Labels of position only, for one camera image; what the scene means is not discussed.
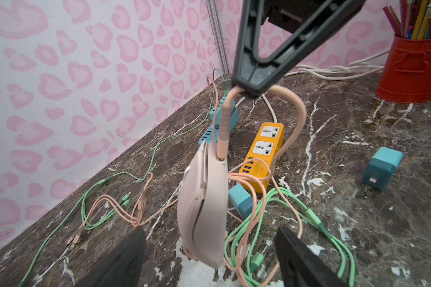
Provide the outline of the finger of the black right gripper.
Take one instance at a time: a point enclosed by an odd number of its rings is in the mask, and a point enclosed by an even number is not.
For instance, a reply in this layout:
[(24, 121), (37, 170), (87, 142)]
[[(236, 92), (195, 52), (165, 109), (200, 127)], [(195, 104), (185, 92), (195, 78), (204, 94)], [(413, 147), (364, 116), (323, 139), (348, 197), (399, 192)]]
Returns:
[[(278, 80), (334, 36), (360, 12), (365, 0), (244, 1), (232, 83), (259, 98)], [(269, 56), (261, 56), (262, 25), (290, 32)]]

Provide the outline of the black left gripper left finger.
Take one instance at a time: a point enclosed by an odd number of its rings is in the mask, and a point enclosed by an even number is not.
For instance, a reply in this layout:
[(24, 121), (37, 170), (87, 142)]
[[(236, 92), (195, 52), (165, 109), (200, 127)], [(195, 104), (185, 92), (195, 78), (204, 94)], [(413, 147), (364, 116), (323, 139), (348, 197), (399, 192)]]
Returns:
[(136, 287), (146, 257), (146, 232), (134, 228), (102, 261), (75, 285), (77, 287)]

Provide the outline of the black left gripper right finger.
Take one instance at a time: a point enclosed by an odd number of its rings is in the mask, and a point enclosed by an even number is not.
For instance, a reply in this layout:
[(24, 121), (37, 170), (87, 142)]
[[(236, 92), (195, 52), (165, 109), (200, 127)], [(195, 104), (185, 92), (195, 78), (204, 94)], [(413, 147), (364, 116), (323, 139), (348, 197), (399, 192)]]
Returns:
[(278, 228), (274, 244), (285, 287), (347, 285), (288, 227)]

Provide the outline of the teal USB charger adapter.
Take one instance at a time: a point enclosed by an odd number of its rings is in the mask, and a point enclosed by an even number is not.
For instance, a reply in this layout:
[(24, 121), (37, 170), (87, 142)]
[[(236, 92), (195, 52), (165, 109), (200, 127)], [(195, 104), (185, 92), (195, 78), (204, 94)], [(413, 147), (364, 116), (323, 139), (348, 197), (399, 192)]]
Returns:
[(387, 147), (379, 148), (367, 164), (362, 182), (370, 188), (385, 189), (402, 158), (403, 153), (400, 151)]
[(243, 220), (251, 215), (253, 198), (241, 184), (236, 184), (229, 190), (229, 199)]

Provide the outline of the pink wireless mouse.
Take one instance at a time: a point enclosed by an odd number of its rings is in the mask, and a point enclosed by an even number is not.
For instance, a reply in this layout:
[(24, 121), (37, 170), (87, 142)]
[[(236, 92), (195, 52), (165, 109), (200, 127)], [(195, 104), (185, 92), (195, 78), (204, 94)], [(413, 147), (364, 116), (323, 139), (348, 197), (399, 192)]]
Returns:
[(199, 146), (184, 171), (177, 202), (183, 247), (214, 269), (223, 264), (229, 193), (227, 161), (216, 152), (215, 142)]

